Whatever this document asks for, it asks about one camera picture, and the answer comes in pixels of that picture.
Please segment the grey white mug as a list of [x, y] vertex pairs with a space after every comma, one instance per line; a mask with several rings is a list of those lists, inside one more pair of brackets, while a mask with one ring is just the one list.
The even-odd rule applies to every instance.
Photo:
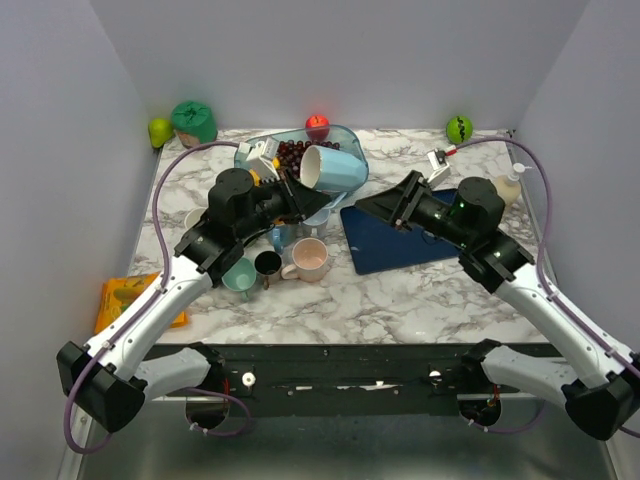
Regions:
[[331, 210], [323, 208], [317, 213], [307, 218], [301, 223], [304, 237], [324, 239], [327, 233], [327, 225], [331, 215]]

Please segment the light blue faceted mug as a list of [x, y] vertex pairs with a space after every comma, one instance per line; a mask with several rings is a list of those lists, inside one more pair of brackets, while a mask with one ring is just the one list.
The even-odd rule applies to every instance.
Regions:
[[369, 167], [365, 161], [350, 153], [318, 145], [306, 149], [299, 166], [299, 180], [304, 186], [332, 197], [326, 205], [330, 209], [361, 188], [368, 176]]

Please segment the butterfly blue mug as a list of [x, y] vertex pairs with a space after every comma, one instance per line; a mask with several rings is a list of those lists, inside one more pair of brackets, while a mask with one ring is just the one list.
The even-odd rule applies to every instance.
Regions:
[[297, 228], [297, 224], [278, 224], [267, 233], [267, 239], [276, 253], [282, 254], [296, 241]]

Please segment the pink mug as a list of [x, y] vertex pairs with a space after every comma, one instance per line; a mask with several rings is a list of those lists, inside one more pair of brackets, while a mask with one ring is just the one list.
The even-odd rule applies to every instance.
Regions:
[[319, 282], [326, 275], [329, 267], [327, 246], [317, 238], [299, 240], [292, 248], [291, 260], [292, 263], [281, 270], [283, 280]]

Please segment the brown striped mug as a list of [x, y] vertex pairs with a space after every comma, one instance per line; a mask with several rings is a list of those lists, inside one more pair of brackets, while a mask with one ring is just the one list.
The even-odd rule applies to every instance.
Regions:
[[262, 251], [254, 259], [254, 268], [261, 279], [263, 289], [268, 290], [281, 279], [283, 259], [275, 251]]

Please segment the sage green mug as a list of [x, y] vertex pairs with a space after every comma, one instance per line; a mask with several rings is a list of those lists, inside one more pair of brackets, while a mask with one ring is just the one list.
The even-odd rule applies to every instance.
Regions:
[[244, 301], [249, 299], [251, 289], [257, 280], [257, 271], [252, 261], [246, 257], [239, 259], [222, 277], [223, 285], [238, 293]]

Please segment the light green mug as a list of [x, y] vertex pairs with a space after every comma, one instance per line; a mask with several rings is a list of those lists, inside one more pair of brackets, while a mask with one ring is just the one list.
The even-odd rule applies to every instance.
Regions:
[[192, 227], [194, 227], [205, 212], [206, 212], [205, 208], [196, 208], [191, 210], [184, 218], [185, 229], [189, 230]]

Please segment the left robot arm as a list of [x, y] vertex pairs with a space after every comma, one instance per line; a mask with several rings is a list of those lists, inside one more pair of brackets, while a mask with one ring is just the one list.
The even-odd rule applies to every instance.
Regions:
[[180, 313], [221, 283], [248, 243], [275, 221], [299, 223], [329, 201], [289, 172], [260, 184], [240, 168], [219, 174], [204, 215], [185, 232], [162, 273], [111, 326], [82, 346], [69, 342], [60, 349], [56, 361], [67, 398], [115, 433], [152, 399], [191, 388], [214, 393], [221, 364], [206, 347], [188, 346], [155, 360], [147, 359], [148, 352]]

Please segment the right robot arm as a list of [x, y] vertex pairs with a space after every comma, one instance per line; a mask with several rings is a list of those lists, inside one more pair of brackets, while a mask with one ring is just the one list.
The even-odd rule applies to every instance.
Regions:
[[563, 408], [597, 440], [610, 439], [638, 411], [638, 353], [554, 289], [533, 256], [500, 229], [505, 203], [491, 181], [468, 177], [444, 203], [413, 171], [355, 206], [397, 230], [420, 227], [457, 247], [463, 271], [524, 316], [564, 359], [556, 363], [484, 340], [463, 357], [459, 371], [467, 389], [497, 384], [534, 395]]

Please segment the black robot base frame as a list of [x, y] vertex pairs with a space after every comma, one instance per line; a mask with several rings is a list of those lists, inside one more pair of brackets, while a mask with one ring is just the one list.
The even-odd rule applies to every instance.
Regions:
[[463, 364], [470, 344], [214, 344], [226, 379], [255, 417], [455, 416], [466, 399], [506, 397]]

